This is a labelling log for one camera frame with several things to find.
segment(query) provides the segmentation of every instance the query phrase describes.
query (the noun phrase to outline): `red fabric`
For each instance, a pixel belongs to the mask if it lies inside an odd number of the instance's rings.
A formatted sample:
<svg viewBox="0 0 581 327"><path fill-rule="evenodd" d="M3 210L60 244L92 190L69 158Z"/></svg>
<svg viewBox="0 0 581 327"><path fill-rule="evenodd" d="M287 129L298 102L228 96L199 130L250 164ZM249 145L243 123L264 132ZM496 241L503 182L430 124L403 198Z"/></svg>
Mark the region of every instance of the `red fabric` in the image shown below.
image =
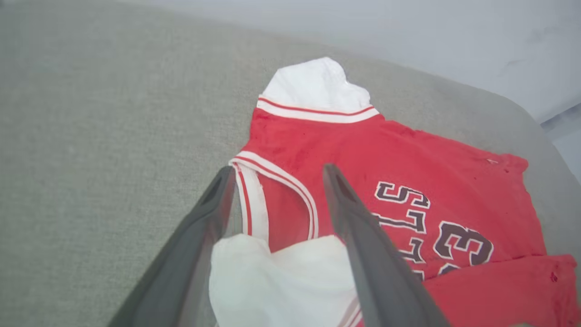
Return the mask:
<svg viewBox="0 0 581 327"><path fill-rule="evenodd" d="M575 260L547 256L522 181L526 160L412 130L381 115L322 123L259 108L243 151L306 186L318 212L319 236L333 233L322 167L337 165L453 325L578 321ZM278 182L264 176L260 181L271 249L306 240L304 201Z"/></svg>

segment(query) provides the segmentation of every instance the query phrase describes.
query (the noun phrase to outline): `printed number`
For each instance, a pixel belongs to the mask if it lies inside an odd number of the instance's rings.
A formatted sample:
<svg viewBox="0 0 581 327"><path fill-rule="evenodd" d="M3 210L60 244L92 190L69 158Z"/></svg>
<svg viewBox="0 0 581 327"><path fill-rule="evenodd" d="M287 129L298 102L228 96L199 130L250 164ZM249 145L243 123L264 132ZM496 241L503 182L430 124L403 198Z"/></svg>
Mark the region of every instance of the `printed number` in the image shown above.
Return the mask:
<svg viewBox="0 0 581 327"><path fill-rule="evenodd" d="M406 203L410 195L414 196L415 199L412 200L411 205L415 207L430 208L430 201L428 198L422 194L420 191L416 191L406 186L400 186L397 189L397 194L391 194L394 192L390 192L395 190L395 184L391 184L388 182L379 182L377 184L377 189L375 191L375 197L381 201L388 201L388 202L395 202L395 203Z"/></svg>
<svg viewBox="0 0 581 327"><path fill-rule="evenodd" d="M396 228L408 228L415 231L418 234L426 233L425 212L409 209L407 211L406 217L410 218L411 221L392 219L375 213L374 215L377 216L380 225L389 225Z"/></svg>
<svg viewBox="0 0 581 327"><path fill-rule="evenodd" d="M440 236L436 240L433 249L440 257L453 260L452 248L468 252L471 243L478 244L478 248L470 251L470 265L474 266L488 262L494 251L494 245L490 241L475 230L465 228L456 223L443 221L440 222Z"/></svg>

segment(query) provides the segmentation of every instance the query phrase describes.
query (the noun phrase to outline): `jersey armhole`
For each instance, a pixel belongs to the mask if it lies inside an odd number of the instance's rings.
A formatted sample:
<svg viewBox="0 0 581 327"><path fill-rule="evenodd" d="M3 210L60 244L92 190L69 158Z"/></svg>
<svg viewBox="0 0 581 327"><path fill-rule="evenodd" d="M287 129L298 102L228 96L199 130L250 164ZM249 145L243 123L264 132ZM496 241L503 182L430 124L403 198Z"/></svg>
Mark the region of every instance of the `jersey armhole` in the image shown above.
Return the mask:
<svg viewBox="0 0 581 327"><path fill-rule="evenodd" d="M269 241L268 210L264 190L258 178L258 174L261 174L282 183L300 196L309 212L309 232L305 240L318 238L317 206L309 190L297 178L250 151L240 152L230 160L229 165L237 172L236 183L242 206L244 233Z"/></svg>

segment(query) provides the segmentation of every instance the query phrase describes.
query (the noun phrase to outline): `red stripe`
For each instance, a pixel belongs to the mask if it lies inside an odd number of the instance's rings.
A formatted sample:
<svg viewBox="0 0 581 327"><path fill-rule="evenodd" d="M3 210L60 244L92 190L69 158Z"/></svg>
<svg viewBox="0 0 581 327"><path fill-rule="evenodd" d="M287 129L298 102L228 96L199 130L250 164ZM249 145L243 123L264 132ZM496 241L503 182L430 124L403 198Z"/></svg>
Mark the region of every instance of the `red stripe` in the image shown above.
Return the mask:
<svg viewBox="0 0 581 327"><path fill-rule="evenodd" d="M300 192L300 193L301 193L301 194L304 196L304 198L305 198L305 199L307 199L307 201L309 201L309 197L307 196L307 194L305 194L305 193L303 192L303 190L301 190L301 189L300 189L300 187L299 187L297 184L294 184L294 183L293 183L291 180L289 180L289 179L288 179L288 178L286 178L285 176L282 176L282 175L280 175L279 173L275 173L275 172L273 172L272 170L270 170L270 169L268 169L268 168L265 168L263 165L259 164L258 162L254 161L254 160L252 160L252 159L248 159L248 158L245 158L245 157L239 157L239 156L235 156L235 157L234 157L234 159L238 159L238 160L242 160L242 161L246 161L246 162L249 162L249 163L251 163L251 164L254 164L254 165L258 166L260 169L262 169L262 170L264 170L264 171L266 171L266 172L269 172L269 173L271 173L271 174L273 174L273 175L276 175L276 176L280 177L281 179L284 179L284 180L286 180L286 181L287 181L289 184L292 184L292 185L294 185L294 186L296 187L296 189L297 189L297 190L298 190L298 191L299 191L299 192ZM315 217L314 217L313 204L312 204L310 201L309 201L309 204L310 204L310 206L311 206L311 210L309 210L309 211L311 212L311 214L310 214L310 215L311 215L312 219L314 220L314 219L315 219ZM311 236L311 232L312 232L312 233L314 233L314 232L315 232L315 230L314 230L314 228L315 228L315 225L314 225L314 224L315 224L315 223L314 223L314 221L313 221L313 230L312 230L312 231L309 231L309 234L307 235L307 239L310 239L310 238L312 238L312 236Z"/></svg>
<svg viewBox="0 0 581 327"><path fill-rule="evenodd" d="M289 109L289 110L296 110L296 111L303 111L303 112L312 112L312 113L324 113L326 115L355 116L355 115L359 115L360 113L364 113L365 111L368 111L370 109L374 109L373 106L370 106L368 108L365 108L365 109L357 111L357 112L344 113L344 112L337 112L337 111L320 111L320 110L312 110L312 109L306 109L306 108L297 108L295 106L285 106L285 105L276 104L276 103L274 103L270 100L267 100L265 98L258 98L258 100L264 101L270 105L277 106L277 107L282 108L282 109Z"/></svg>
<svg viewBox="0 0 581 327"><path fill-rule="evenodd" d="M244 192L244 202L246 203L246 233L252 235L252 213L250 212L250 200L248 200L248 191L246 189L246 182L244 182L244 176L238 167L238 176L240 177L240 182L242 183L242 192Z"/></svg>

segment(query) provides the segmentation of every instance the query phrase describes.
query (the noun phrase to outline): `stain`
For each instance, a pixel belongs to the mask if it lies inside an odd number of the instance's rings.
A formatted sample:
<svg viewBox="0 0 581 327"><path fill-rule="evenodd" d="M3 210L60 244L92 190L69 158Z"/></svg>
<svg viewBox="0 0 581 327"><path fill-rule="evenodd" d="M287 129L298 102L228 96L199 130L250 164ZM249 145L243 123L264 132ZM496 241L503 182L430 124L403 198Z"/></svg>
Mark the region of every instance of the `stain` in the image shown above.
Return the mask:
<svg viewBox="0 0 581 327"><path fill-rule="evenodd" d="M559 26L547 26L542 30L534 29L530 32L530 35L526 38L525 42L528 44L541 43L548 35L559 34L560 31L561 28Z"/></svg>
<svg viewBox="0 0 581 327"><path fill-rule="evenodd" d="M516 59L516 60L511 60L509 62L507 62L504 67L500 70L500 73L498 74L498 76L504 76L506 73L508 73L508 71L513 68L516 67L520 64L522 64L523 62L525 62L526 59Z"/></svg>

